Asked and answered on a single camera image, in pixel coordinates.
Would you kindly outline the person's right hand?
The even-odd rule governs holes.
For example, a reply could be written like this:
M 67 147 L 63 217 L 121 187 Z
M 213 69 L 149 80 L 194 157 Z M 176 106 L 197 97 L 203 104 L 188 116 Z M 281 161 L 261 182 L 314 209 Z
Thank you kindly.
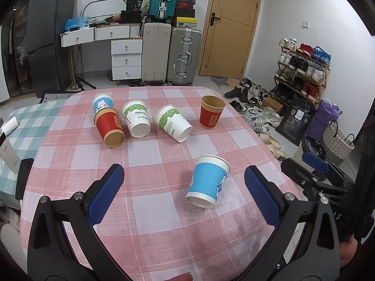
M 354 257 L 358 241 L 352 235 L 348 240 L 339 243 L 340 267 L 346 266 Z

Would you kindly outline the person's left thumb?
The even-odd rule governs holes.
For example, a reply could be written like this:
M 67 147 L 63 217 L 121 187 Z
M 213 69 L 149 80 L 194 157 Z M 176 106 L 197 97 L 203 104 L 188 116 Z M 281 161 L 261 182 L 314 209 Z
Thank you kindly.
M 193 276 L 190 272 L 183 273 L 181 275 L 175 276 L 173 278 L 170 278 L 166 281 L 193 281 Z

